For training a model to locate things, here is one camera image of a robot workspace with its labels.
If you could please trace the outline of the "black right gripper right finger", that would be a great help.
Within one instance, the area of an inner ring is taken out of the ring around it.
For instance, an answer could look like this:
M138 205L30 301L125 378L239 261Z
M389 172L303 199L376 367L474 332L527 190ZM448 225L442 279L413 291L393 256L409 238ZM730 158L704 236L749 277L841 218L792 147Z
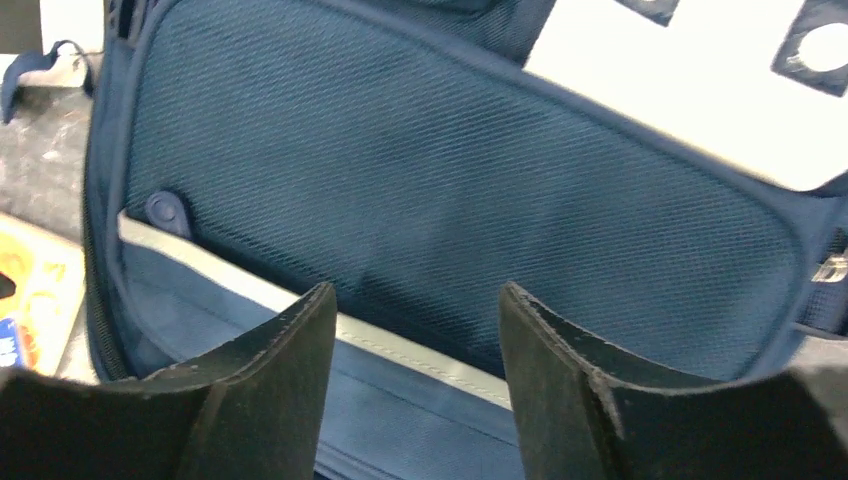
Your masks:
M843 479L847 370L717 382L651 362L499 295L500 343L529 479Z

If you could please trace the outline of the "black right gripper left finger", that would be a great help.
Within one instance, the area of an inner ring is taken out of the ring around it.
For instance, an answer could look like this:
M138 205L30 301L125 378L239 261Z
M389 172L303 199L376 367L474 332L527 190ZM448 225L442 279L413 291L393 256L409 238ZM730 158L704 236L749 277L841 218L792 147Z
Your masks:
M143 380L1 372L5 479L310 479L336 331L320 284L275 318Z

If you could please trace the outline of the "navy blue student backpack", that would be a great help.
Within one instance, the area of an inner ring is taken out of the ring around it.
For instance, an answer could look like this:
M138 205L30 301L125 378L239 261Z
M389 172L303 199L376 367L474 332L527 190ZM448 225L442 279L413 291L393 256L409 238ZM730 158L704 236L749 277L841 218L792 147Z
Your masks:
M334 288L310 479L529 479L499 295L717 382L847 336L843 1L111 1L89 352Z

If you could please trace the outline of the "orange spiral notebook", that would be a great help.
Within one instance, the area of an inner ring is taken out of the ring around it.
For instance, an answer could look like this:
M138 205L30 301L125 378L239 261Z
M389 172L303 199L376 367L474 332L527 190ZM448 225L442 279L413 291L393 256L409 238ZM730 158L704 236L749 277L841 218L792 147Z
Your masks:
M1 215L1 365L53 376L84 295L79 245Z

